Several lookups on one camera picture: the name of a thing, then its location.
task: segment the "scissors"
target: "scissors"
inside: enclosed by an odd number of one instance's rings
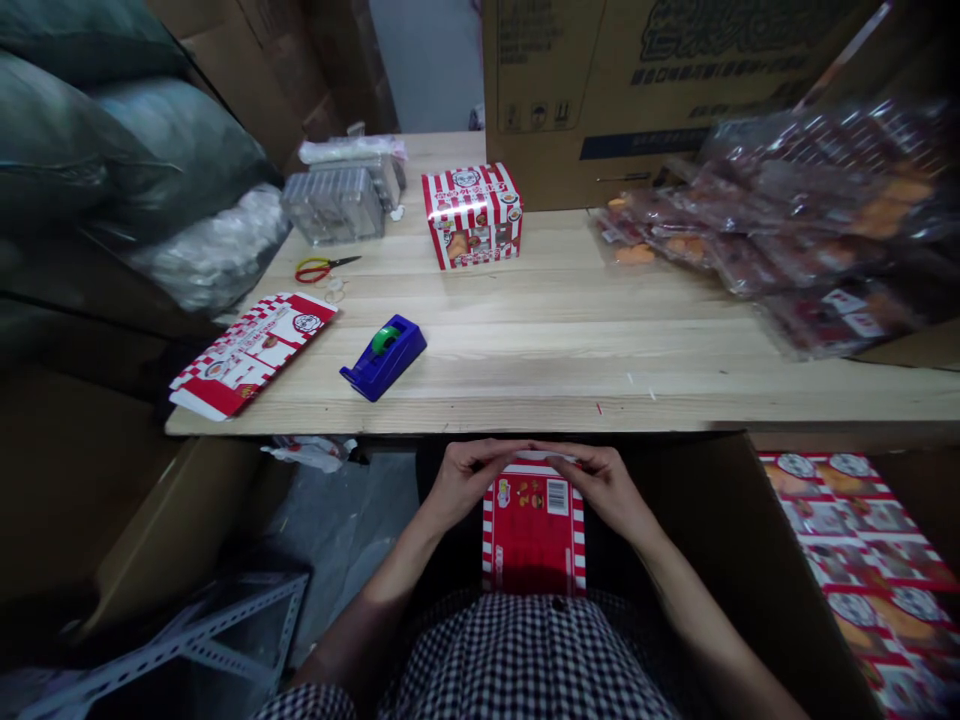
[[[293,273],[293,276],[296,278],[297,282],[303,283],[304,285],[320,282],[330,274],[330,271],[333,268],[346,265],[354,260],[359,260],[361,257],[362,256],[360,255],[354,255],[353,257],[343,258],[342,260],[331,260],[330,258],[307,258],[302,263],[297,265],[297,269]]]

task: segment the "finger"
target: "finger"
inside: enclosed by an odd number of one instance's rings
[[[477,474],[470,478],[471,485],[483,485],[483,488],[486,489],[490,487],[496,479],[500,476],[504,470],[507,469],[507,466],[516,460],[516,456],[513,454],[502,455],[498,458],[494,458],[482,469],[477,471]]]
[[[553,457],[548,457],[547,463],[564,478],[569,480],[570,483],[577,490],[579,490],[580,494],[584,497],[587,497],[590,494],[594,484],[597,482],[595,477],[585,473],[576,465],[567,462],[562,457],[557,457],[556,455]]]
[[[595,448],[592,445],[578,445],[576,443],[552,443],[541,440],[533,441],[533,449],[560,453],[561,455],[572,455],[588,465],[592,464],[598,459],[600,450],[600,448]]]
[[[487,438],[486,440],[463,443],[458,451],[463,453],[464,462],[475,463],[477,461],[486,462],[502,455],[512,455],[521,450],[529,450],[532,446],[532,440],[495,440],[494,438]]]

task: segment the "hand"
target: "hand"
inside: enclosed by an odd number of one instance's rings
[[[547,462],[580,491],[603,521],[638,551],[655,549],[666,537],[613,448],[534,441],[534,450],[572,455],[583,470],[555,455]]]
[[[445,533],[467,516],[514,459],[514,453],[529,450],[530,440],[475,440],[450,443],[443,454],[443,464],[417,515],[421,522],[440,534]],[[486,463],[474,472],[473,466]]]

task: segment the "wooden table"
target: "wooden table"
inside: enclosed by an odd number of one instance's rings
[[[529,213],[522,254],[441,272],[420,174],[484,162],[482,133],[406,136],[406,214],[336,275],[341,314],[241,417],[178,408],[174,435],[627,432],[820,427],[836,422],[960,427],[960,373],[849,360],[783,359],[715,279],[666,262],[606,264],[583,210]],[[248,297],[305,290],[311,252],[294,230]],[[399,313],[428,347],[377,403],[339,375]]]

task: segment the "green tape roll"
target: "green tape roll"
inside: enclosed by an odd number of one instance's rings
[[[374,354],[383,355],[398,337],[400,337],[400,331],[392,325],[377,330],[377,334],[373,336],[373,342],[370,343]]]

